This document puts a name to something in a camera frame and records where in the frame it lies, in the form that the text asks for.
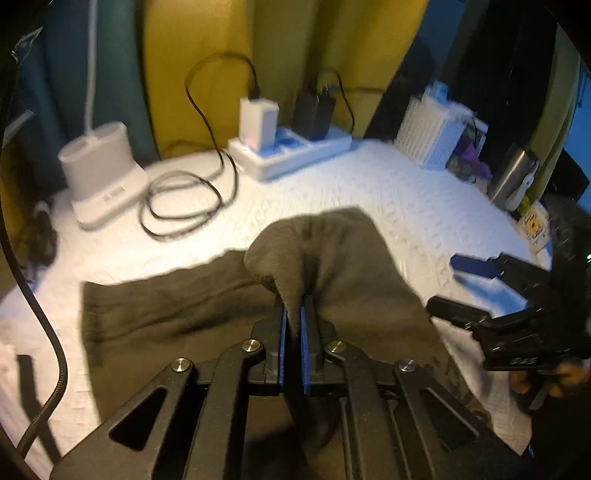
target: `black cable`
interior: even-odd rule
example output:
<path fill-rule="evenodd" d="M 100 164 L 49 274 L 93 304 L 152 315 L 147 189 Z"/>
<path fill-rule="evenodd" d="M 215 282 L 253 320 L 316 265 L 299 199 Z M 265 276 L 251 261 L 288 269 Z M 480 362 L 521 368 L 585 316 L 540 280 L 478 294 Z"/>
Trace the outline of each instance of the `black cable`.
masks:
<path fill-rule="evenodd" d="M 345 94 L 345 88 L 343 87 L 343 80 L 340 77 L 340 73 L 337 69 L 335 69 L 333 67 L 323 67 L 320 70 L 318 70 L 318 72 L 316 72 L 316 75 L 314 76 L 314 80 L 313 80 L 314 92 L 316 92 L 318 90 L 318 75 L 320 75 L 322 73 L 333 73 L 336 76 L 337 81 L 339 82 L 340 94 L 343 96 L 343 100 L 345 101 L 345 105 L 347 106 L 347 110 L 349 111 L 349 115 L 351 116 L 351 128 L 349 128 L 349 133 L 352 134 L 353 130 L 355 130 L 355 114 L 353 113 L 353 109 L 351 108 L 351 105 L 349 104 L 349 101 L 347 100 L 347 96 Z"/>
<path fill-rule="evenodd" d="M 17 77 L 17 58 L 15 55 L 12 55 L 11 61 L 8 62 L 7 65 L 7 74 L 8 80 L 7 85 L 5 86 L 4 91 L 2 92 L 2 104 L 0 105 L 0 138 L 4 136 L 4 129 L 8 122 L 8 111 L 9 106 L 11 103 L 12 92 L 14 90 L 16 77 Z M 56 353 L 57 358 L 57 366 L 59 369 L 58 378 L 57 378 L 57 385 L 45 404 L 41 407 L 35 418 L 31 422 L 31 424 L 26 429 L 25 433 L 23 434 L 22 438 L 19 440 L 17 445 L 17 452 L 18 454 L 25 458 L 31 445 L 37 438 L 39 431 L 43 428 L 44 425 L 47 424 L 48 418 L 51 416 L 53 411 L 56 409 L 57 404 L 60 402 L 61 398 L 64 396 L 64 392 L 66 391 L 66 385 L 68 382 L 68 367 L 66 364 L 66 355 L 64 354 L 64 350 L 61 347 L 60 340 L 56 335 L 55 330 L 49 323 L 49 320 L 43 309 L 37 302 L 35 295 L 29 288 L 27 281 L 22 274 L 21 266 L 18 263 L 17 257 L 14 254 L 14 250 L 12 249 L 12 245 L 10 244 L 10 239 L 8 237 L 8 232 L 6 230 L 6 223 L 4 221 L 4 213 L 2 212 L 2 201 L 0 200 L 0 246 L 4 251 L 4 256 L 6 257 L 6 261 L 10 268 L 10 272 L 12 276 L 17 282 L 18 288 L 21 289 L 22 295 L 25 297 L 25 300 L 31 307 L 31 310 L 37 317 L 39 324 L 45 331 L 47 338 L 49 339 L 51 346 L 53 347 L 53 351 Z"/>
<path fill-rule="evenodd" d="M 207 117 L 202 112 L 202 110 L 198 107 L 197 103 L 193 99 L 193 96 L 191 95 L 191 92 L 190 92 L 190 87 L 191 87 L 191 84 L 193 83 L 193 79 L 195 78 L 195 75 L 197 74 L 197 72 L 199 72 L 199 70 L 201 70 L 204 66 L 210 64 L 213 61 L 225 60 L 225 59 L 240 60 L 240 61 L 243 61 L 246 64 L 248 64 L 248 66 L 250 67 L 251 72 L 252 72 L 252 80 L 253 80 L 253 87 L 251 87 L 251 89 L 249 91 L 248 98 L 256 99 L 256 98 L 259 98 L 259 96 L 260 96 L 260 88 L 258 85 L 258 79 L 256 77 L 255 67 L 252 64 L 252 61 L 246 55 L 244 55 L 242 53 L 233 52 L 233 51 L 223 51 L 223 52 L 214 53 L 212 55 L 209 55 L 208 57 L 205 57 L 203 60 L 199 60 L 195 65 L 193 65 L 193 67 L 191 67 L 191 69 L 187 73 L 187 77 L 185 78 L 185 82 L 184 82 L 185 95 L 187 96 L 187 99 L 191 103 L 192 107 L 195 109 L 195 111 L 199 114 L 199 116 L 203 120 L 203 123 L 205 124 L 205 127 L 207 128 L 207 131 L 209 132 L 209 136 L 212 140 L 213 148 L 215 149 L 215 151 L 217 152 L 217 156 L 219 157 L 220 165 L 219 165 L 219 168 L 213 174 L 211 174 L 207 177 L 202 177 L 202 176 L 199 176 L 199 175 L 194 174 L 189 171 L 176 170 L 176 171 L 164 173 L 163 175 L 160 175 L 159 177 L 157 177 L 155 180 L 153 180 L 151 182 L 150 186 L 148 187 L 148 191 L 147 191 L 146 195 L 144 196 L 144 198 L 142 199 L 142 201 L 139 204 L 138 218 L 139 218 L 139 224 L 141 225 L 141 228 L 144 230 L 144 232 L 147 233 L 151 238 L 153 238 L 155 240 L 159 240 L 159 241 L 174 240 L 179 237 L 185 236 L 188 233 L 194 232 L 195 230 L 199 229 L 200 227 L 202 227 L 203 225 L 208 223 L 208 221 L 210 221 L 211 218 L 213 218 L 220 210 L 228 207 L 236 198 L 236 194 L 238 192 L 238 169 L 236 168 L 236 164 L 234 162 L 234 159 L 227 151 L 223 151 L 219 148 L 216 138 L 215 138 L 215 135 L 213 134 L 212 126 L 209 124 Z M 182 143 L 184 143 L 184 141 L 180 140 L 180 141 L 176 141 L 176 142 L 172 143 L 172 145 L 177 145 L 177 144 L 182 144 Z M 230 194 L 230 197 L 227 200 L 223 199 L 222 194 L 219 192 L 219 190 L 212 183 L 212 181 L 215 180 L 216 178 L 218 178 L 219 176 L 221 176 L 225 170 L 224 156 L 229 160 L 229 162 L 232 166 L 233 172 L 234 172 L 232 193 Z M 172 180 L 177 180 L 177 181 L 182 180 L 183 183 L 181 183 L 181 184 L 174 183 L 174 184 L 167 185 L 167 183 L 169 183 Z M 154 202 L 154 199 L 158 195 L 161 195 L 164 193 L 169 193 L 169 192 L 177 192 L 179 190 L 187 190 L 187 189 L 191 189 L 191 188 L 195 188 L 195 187 L 205 187 L 205 188 L 209 189 L 211 192 L 213 192 L 213 194 L 216 196 L 215 205 L 212 207 L 209 207 L 207 209 L 198 210 L 197 212 L 185 213 L 183 215 L 163 215 L 163 214 L 157 213 L 155 211 L 153 202 Z M 145 215 L 146 211 L 149 212 L 153 218 L 156 218 L 158 220 L 176 220 L 176 221 L 195 220 L 195 221 L 191 225 L 189 225 L 185 228 L 181 228 L 181 229 L 178 229 L 178 230 L 175 230 L 172 232 L 157 233 L 157 232 L 154 232 L 151 229 L 149 229 L 146 226 L 146 224 L 144 223 L 144 215 Z"/>

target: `dark green cloth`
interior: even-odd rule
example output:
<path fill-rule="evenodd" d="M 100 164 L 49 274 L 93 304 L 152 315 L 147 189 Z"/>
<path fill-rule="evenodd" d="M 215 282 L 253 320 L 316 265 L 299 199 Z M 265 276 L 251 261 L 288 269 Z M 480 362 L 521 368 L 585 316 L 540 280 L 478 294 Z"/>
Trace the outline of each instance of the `dark green cloth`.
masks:
<path fill-rule="evenodd" d="M 174 358 L 202 362 L 249 338 L 254 322 L 272 311 L 275 292 L 288 310 L 293 342 L 302 298 L 312 294 L 318 317 L 332 322 L 340 339 L 377 360 L 415 359 L 464 404 L 478 407 L 375 225 L 346 209 L 273 223 L 246 254 L 230 251 L 206 265 L 121 285 L 87 283 L 82 335 L 101 418 Z M 257 398 L 247 427 L 249 471 L 254 478 L 314 478 L 301 461 L 305 451 L 321 478 L 341 478 L 338 435 L 323 447 L 336 425 L 334 404 L 304 397 L 289 378 L 285 399 L 303 450 L 294 450 L 298 440 L 282 399 Z"/>

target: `white bedsheet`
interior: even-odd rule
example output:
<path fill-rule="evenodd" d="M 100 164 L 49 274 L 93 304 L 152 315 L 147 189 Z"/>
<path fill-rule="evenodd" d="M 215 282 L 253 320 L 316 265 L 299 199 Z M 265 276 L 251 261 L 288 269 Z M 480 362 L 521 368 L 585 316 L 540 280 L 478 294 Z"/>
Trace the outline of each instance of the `white bedsheet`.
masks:
<path fill-rule="evenodd" d="M 207 174 L 216 167 L 214 153 L 160 162 L 148 169 L 189 169 Z M 230 191 L 230 169 L 216 182 Z M 157 204 L 170 212 L 195 210 L 212 201 L 211 194 L 173 193 Z M 271 222 L 302 213 L 360 206 L 375 222 L 406 281 L 423 302 L 435 294 L 491 310 L 495 315 L 519 310 L 523 299 L 498 281 L 470 278 L 459 283 L 449 268 L 456 252 L 489 257 L 501 251 L 533 260 L 509 219 L 473 186 L 446 171 L 420 170 L 384 143 L 369 141 L 337 158 L 258 184 L 241 176 L 235 204 L 202 230 L 174 242 L 147 237 L 133 208 L 95 232 L 79 229 L 67 192 L 56 197 L 54 227 L 59 253 L 45 273 L 37 298 L 66 352 L 69 383 L 50 425 L 63 453 L 98 425 L 80 340 L 81 284 L 119 283 L 207 262 L 223 251 L 245 249 Z M 470 389 L 491 412 L 496 433 L 522 452 L 530 438 L 529 418 L 509 396 L 506 373 L 484 372 L 482 353 L 470 335 L 437 322 L 446 346 L 459 364 Z M 51 346 L 18 289 L 0 306 L 0 339 L 19 353 L 34 357 L 40 399 L 57 380 Z"/>

